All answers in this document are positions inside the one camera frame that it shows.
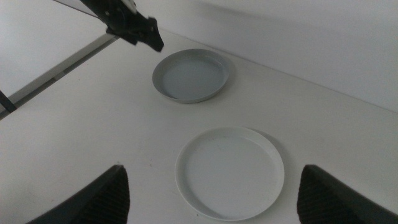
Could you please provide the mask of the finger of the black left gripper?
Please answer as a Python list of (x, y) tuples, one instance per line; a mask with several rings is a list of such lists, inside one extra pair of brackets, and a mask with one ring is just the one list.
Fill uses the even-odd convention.
[(112, 30), (109, 27), (106, 29), (106, 33), (109, 34), (109, 35), (113, 35), (115, 37), (122, 38), (122, 39), (124, 39), (125, 41), (129, 42), (132, 45), (137, 45), (137, 43), (138, 43), (138, 40), (137, 40), (137, 38), (135, 36), (133, 36), (131, 34), (127, 34), (127, 33), (118, 34), (118, 33), (116, 33), (114, 30)]
[(136, 18), (136, 42), (142, 42), (157, 52), (161, 52), (164, 42), (160, 36), (157, 20), (154, 17)]

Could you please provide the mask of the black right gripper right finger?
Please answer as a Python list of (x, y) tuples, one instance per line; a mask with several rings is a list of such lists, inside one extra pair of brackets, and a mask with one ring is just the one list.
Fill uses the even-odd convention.
[(303, 168), (297, 213), (301, 223), (397, 224), (397, 214), (357, 193), (316, 165)]

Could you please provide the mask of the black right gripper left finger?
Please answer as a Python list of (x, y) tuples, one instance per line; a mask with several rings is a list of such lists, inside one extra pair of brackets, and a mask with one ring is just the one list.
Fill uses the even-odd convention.
[(129, 181), (122, 165), (114, 165), (66, 201), (31, 223), (127, 222), (130, 208)]

